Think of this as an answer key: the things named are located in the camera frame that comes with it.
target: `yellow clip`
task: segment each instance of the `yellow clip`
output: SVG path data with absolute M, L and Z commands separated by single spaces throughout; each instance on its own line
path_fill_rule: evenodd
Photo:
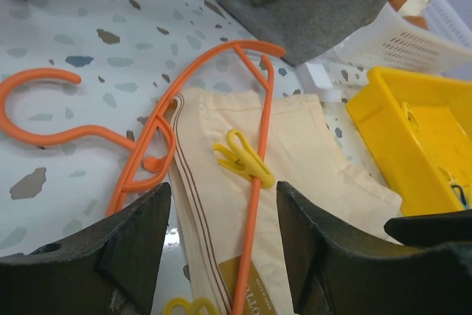
M 203 315 L 200 310 L 205 309 L 208 315 L 221 315 L 220 311 L 207 298 L 198 298 L 188 302 L 184 298 L 174 298 L 168 302 L 162 315 L 172 315 L 174 308 L 183 308 L 187 315 Z
M 274 186 L 274 174 L 249 144 L 243 132 L 238 129 L 229 130 L 226 134 L 226 143 L 228 143 L 229 149 L 222 144 L 213 145 L 214 151 L 219 151 L 226 157 L 226 159 L 217 159 L 219 165 L 249 181 L 252 181 L 253 177 L 257 177 L 261 181 L 262 188 Z

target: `white plastic basket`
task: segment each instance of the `white plastic basket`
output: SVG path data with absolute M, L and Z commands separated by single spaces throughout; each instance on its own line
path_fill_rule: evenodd
M 399 16 L 387 3 L 369 25 L 334 47 L 356 66 L 389 66 L 437 74 L 472 61 L 472 32 L 446 0 L 431 0 L 423 14 L 430 31 Z

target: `brown label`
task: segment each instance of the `brown label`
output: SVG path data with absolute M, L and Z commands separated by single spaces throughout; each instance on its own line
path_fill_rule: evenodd
M 220 272 L 223 276 L 228 292 L 233 298 L 236 292 L 237 272 L 239 270 L 240 256 L 220 263 Z M 246 287 L 246 304 L 243 315 L 277 315 L 272 305 L 263 280 L 260 278 L 254 264 L 251 261 L 249 268 L 248 285 Z

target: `hanger hook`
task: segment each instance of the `hanger hook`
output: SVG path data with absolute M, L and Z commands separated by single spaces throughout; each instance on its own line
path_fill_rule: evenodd
M 82 81 L 80 76 L 72 72 L 53 68 L 29 69 L 16 73 L 4 80 L 0 84 L 0 129 L 8 136 L 31 145 L 50 146 L 63 144 L 83 136 L 92 135 L 101 136 L 102 138 L 112 141 L 128 150 L 134 148 L 135 144 L 131 140 L 98 125 L 83 125 L 56 134 L 34 134 L 16 126 L 7 116 L 5 110 L 8 95 L 12 90 L 20 85 L 44 78 L 64 80 L 75 85 Z

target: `orange hanger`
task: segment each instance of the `orange hanger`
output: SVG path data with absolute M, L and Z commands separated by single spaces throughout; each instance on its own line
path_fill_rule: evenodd
M 83 125 L 61 133 L 50 135 L 33 134 L 14 125 L 5 111 L 5 103 L 8 94 L 17 86 L 25 84 L 31 80 L 42 78 L 65 80 L 75 85 L 80 83 L 81 79 L 78 75 L 61 69 L 30 69 L 24 72 L 19 72 L 4 80 L 4 82 L 0 84 L 0 129 L 12 138 L 31 145 L 59 145 L 83 136 L 94 135 L 101 136 L 110 142 L 130 150 L 131 154 L 118 178 L 113 195 L 111 196 L 110 204 L 108 205 L 106 215 L 111 215 L 122 209 L 127 193 L 149 190 L 164 179 L 176 151 L 176 137 L 169 123 L 164 119 L 164 113 L 168 109 L 172 99 L 177 95 L 190 76 L 208 60 L 228 49 L 233 49 L 239 55 L 240 59 L 245 63 L 249 71 L 256 77 L 260 85 L 266 91 L 263 112 L 260 119 L 259 147 L 257 150 L 260 158 L 264 160 L 267 146 L 268 124 L 271 115 L 272 95 L 274 90 L 274 67 L 271 65 L 271 61 L 266 55 L 273 55 L 280 58 L 285 54 L 285 50 L 276 45 L 262 41 L 230 41 L 216 46 L 198 57 L 176 78 L 176 80 L 174 80 L 169 89 L 166 90 L 164 96 L 157 103 L 153 112 L 147 119 L 142 133 L 136 142 L 98 125 Z M 264 53 L 261 56 L 261 61 L 265 64 L 268 71 L 267 80 L 250 61 L 246 53 L 244 53 L 244 49 Z M 169 152 L 162 158 L 149 156 L 143 160 L 144 154 L 155 130 L 162 132 L 162 135 L 167 141 Z M 143 161 L 143 165 L 147 170 L 156 175 L 149 179 L 134 181 L 134 176 L 141 161 Z M 254 242 L 260 188 L 261 181 L 258 178 L 252 179 L 251 198 L 249 200 L 247 212 L 243 253 L 237 277 L 232 315 L 241 315 L 244 309 L 246 284 L 249 276 L 249 265 L 251 262 L 252 245 Z

